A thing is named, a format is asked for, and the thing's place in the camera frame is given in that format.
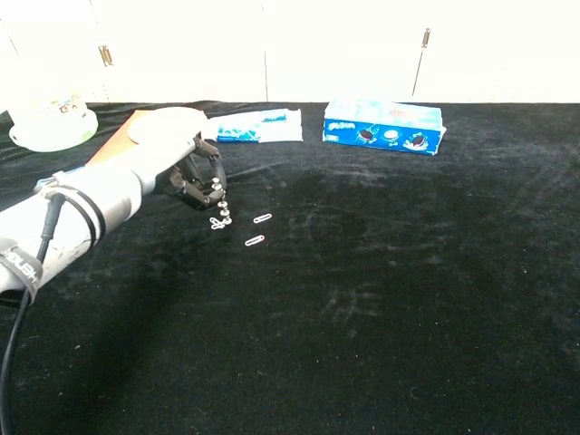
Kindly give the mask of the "left robot hand grey black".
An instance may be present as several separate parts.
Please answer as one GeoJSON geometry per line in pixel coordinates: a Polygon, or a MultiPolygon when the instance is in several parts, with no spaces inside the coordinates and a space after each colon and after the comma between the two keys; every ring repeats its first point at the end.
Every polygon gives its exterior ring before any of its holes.
{"type": "Polygon", "coordinates": [[[143,155],[133,161],[141,195],[165,194],[196,210],[214,208],[226,199],[227,175],[218,148],[198,133],[187,139],[166,140],[162,145],[144,142],[136,147],[143,155]],[[203,179],[196,157],[213,169],[203,179]]]}

